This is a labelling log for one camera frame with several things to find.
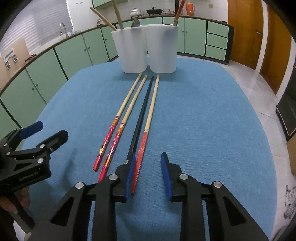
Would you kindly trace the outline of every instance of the orange thermos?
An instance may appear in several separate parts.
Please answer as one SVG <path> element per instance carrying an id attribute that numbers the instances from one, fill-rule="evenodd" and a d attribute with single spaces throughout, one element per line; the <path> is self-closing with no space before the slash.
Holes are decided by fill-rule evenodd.
<path id="1" fill-rule="evenodd" d="M 188 16 L 193 17 L 193 12 L 195 11 L 195 7 L 193 6 L 193 3 L 188 1 L 186 3 L 186 12 Z"/>

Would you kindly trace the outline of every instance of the window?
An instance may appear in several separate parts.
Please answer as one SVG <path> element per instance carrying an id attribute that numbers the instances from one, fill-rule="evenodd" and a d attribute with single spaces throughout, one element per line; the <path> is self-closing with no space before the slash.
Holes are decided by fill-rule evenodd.
<path id="1" fill-rule="evenodd" d="M 32 0 L 9 26 L 0 42 L 0 52 L 23 37 L 29 53 L 33 53 L 60 35 L 61 22 L 68 32 L 72 30 L 66 0 Z"/>

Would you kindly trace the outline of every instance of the utensil holder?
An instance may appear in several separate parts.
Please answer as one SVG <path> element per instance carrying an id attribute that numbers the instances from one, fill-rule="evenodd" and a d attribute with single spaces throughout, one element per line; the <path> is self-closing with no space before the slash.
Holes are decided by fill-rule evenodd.
<path id="1" fill-rule="evenodd" d="M 140 73 L 148 66 L 144 26 L 111 32 L 123 72 Z"/>
<path id="2" fill-rule="evenodd" d="M 151 71 L 170 74 L 176 71 L 178 26 L 145 26 Z"/>

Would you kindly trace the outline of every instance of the faucet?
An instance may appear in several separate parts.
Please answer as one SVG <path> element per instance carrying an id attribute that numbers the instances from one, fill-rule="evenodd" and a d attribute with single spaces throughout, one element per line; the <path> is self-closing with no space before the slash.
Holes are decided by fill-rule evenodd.
<path id="1" fill-rule="evenodd" d="M 63 22 L 61 22 L 60 24 L 59 24 L 59 29 L 60 29 L 60 35 L 63 35 L 63 33 L 62 33 L 62 25 L 64 26 L 64 30 L 65 30 L 65 33 L 66 33 L 66 38 L 67 37 L 69 37 L 69 35 L 67 34 L 67 30 L 66 30 L 66 27 L 65 27 L 65 25 L 64 25 L 64 23 Z"/>

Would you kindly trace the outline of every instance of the white canister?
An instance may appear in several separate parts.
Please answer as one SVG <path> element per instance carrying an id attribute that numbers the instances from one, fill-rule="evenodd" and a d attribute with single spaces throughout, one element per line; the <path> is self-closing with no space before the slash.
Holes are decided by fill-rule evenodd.
<path id="1" fill-rule="evenodd" d="M 145 26 L 151 71 L 170 74 L 176 71 L 178 26 Z"/>
<path id="2" fill-rule="evenodd" d="M 123 72 L 140 73 L 148 66 L 144 27 L 124 28 L 111 32 Z"/>

